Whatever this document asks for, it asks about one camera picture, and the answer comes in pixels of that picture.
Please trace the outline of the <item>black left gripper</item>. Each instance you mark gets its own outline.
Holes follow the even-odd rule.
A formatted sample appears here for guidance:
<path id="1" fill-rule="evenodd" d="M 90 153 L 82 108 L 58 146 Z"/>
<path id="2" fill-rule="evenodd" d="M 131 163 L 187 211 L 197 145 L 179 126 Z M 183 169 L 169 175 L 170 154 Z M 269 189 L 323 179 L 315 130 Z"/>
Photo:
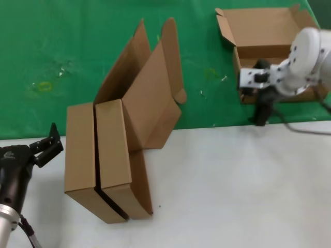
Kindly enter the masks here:
<path id="1" fill-rule="evenodd" d="M 44 167 L 63 151 L 56 124 L 51 124 L 49 136 L 27 145 L 1 148 L 1 204 L 14 210 L 23 208 L 34 163 Z"/>

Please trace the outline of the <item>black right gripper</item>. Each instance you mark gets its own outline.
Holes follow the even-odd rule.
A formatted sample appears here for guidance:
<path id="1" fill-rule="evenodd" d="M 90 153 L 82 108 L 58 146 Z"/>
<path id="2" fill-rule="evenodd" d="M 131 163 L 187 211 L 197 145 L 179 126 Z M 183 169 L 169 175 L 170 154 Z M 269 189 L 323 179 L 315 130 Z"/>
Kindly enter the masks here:
<path id="1" fill-rule="evenodd" d="M 260 89 L 257 93 L 254 113 L 250 121 L 258 127 L 263 127 L 273 112 L 273 105 L 279 94 L 275 88 Z"/>

